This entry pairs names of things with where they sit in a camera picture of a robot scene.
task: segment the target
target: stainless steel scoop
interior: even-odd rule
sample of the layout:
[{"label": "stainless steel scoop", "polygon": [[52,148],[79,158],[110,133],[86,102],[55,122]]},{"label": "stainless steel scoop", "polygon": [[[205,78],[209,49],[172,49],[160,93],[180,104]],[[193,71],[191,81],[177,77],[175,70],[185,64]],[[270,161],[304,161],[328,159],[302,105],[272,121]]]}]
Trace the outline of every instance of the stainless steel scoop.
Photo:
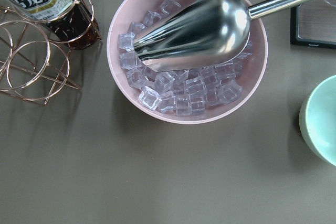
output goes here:
[{"label": "stainless steel scoop", "polygon": [[250,21],[309,0],[267,0],[247,7],[242,0],[197,0],[134,40],[151,69],[170,71],[229,61],[246,46]]}]

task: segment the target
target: gray surface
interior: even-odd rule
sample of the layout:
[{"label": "gray surface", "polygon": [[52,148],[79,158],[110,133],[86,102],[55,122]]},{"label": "gray surface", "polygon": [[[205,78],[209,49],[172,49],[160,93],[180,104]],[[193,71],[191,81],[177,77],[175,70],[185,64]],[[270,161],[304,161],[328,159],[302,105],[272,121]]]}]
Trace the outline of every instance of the gray surface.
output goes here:
[{"label": "gray surface", "polygon": [[334,223],[336,168],[303,142],[298,112],[335,74],[335,51],[291,46],[288,10],[264,17],[269,60],[251,99],[216,122],[169,124],[110,73],[122,1],[93,0],[104,41],[83,53],[81,92],[45,108],[0,95],[0,223]]}]

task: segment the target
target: copper wire bottle holder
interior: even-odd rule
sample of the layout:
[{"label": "copper wire bottle holder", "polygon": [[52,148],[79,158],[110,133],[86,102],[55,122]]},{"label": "copper wire bottle holder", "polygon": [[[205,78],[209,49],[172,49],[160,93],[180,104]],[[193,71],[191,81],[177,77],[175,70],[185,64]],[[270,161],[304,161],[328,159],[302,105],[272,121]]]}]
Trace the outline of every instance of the copper wire bottle holder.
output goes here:
[{"label": "copper wire bottle holder", "polygon": [[[91,16],[85,11],[82,12],[89,21],[87,29],[76,38],[67,41],[48,36],[42,24],[63,18],[75,5],[91,10]],[[2,45],[0,93],[23,101],[46,105],[49,99],[65,86],[76,90],[81,89],[80,85],[69,78],[69,58],[73,49],[65,45],[81,38],[89,29],[94,29],[98,40],[101,40],[98,24],[94,22],[94,8],[91,0],[73,0],[65,12],[48,21],[29,19],[15,6],[0,6],[0,44]]]}]

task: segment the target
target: mint green bowl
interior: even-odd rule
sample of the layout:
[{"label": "mint green bowl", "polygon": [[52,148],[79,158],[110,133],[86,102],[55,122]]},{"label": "mint green bowl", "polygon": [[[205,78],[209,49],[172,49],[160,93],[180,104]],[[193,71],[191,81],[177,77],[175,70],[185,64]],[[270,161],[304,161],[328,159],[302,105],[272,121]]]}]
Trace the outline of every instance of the mint green bowl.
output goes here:
[{"label": "mint green bowl", "polygon": [[322,81],[300,109],[300,130],[310,149],[336,166],[336,76]]}]

